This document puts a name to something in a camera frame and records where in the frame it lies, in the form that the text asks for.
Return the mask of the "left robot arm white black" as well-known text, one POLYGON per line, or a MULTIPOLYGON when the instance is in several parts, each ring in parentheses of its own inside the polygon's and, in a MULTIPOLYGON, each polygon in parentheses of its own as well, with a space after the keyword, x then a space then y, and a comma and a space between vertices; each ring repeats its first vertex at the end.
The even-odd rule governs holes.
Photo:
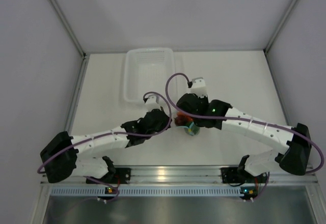
POLYGON ((89 177, 110 183, 116 169, 108 152, 140 145, 170 127, 171 113, 163 108, 148 111, 144 117, 128 121, 112 130, 71 136, 58 133, 41 151, 39 174, 45 174, 49 183, 59 183, 69 177, 89 177))

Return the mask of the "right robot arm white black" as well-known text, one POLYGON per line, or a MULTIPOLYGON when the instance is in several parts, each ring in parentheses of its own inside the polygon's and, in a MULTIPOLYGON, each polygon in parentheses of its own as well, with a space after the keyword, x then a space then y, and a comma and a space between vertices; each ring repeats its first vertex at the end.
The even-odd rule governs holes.
POLYGON ((298 123, 295 127, 271 125, 247 115, 231 104, 209 101, 195 94, 184 94, 176 106, 191 115, 198 127, 216 128, 241 134, 271 147, 268 152, 245 155, 237 168, 238 177, 245 182, 268 172, 284 170, 296 176, 306 173, 311 152, 309 129, 298 123))

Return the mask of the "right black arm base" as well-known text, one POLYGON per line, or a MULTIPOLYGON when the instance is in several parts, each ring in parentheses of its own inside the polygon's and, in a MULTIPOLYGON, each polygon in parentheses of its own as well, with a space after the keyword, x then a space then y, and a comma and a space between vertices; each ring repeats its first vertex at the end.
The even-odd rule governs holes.
POLYGON ((238 167, 221 168, 222 182, 233 187, 241 186, 248 181, 248 176, 238 171, 238 167))

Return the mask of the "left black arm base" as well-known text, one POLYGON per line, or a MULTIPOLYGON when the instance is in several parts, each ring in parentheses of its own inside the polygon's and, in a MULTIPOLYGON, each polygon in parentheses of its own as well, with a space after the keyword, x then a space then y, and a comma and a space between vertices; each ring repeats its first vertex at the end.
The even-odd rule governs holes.
POLYGON ((103 169, 104 175, 101 178, 96 178, 95 176, 87 176, 87 184, 96 184, 98 182, 108 183, 108 184, 127 184, 131 176, 131 168, 128 167, 118 167, 114 171, 108 169, 107 167, 103 169))

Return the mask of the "clear zip top bag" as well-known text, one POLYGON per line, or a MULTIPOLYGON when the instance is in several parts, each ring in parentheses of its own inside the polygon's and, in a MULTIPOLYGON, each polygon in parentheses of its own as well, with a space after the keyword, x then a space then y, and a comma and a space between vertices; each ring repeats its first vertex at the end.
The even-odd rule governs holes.
POLYGON ((177 128, 183 129, 187 135, 196 136, 200 133, 200 127, 194 123, 194 120, 182 112, 178 111, 173 115, 173 123, 177 128))

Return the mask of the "fake green lime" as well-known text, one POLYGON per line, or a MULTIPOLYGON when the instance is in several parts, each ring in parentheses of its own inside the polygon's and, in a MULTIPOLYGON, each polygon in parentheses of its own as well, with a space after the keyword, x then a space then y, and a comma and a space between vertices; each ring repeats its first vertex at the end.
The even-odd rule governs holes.
POLYGON ((189 122, 184 126, 184 131, 190 136, 195 136, 199 134, 200 127, 198 127, 194 122, 189 122))

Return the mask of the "fake red apple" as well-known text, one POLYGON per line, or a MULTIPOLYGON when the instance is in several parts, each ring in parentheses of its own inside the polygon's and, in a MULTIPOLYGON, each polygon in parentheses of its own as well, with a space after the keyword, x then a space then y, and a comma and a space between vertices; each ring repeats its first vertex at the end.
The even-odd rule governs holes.
POLYGON ((182 112, 177 112, 174 118, 176 126, 185 126, 187 123, 193 122, 193 119, 182 112))

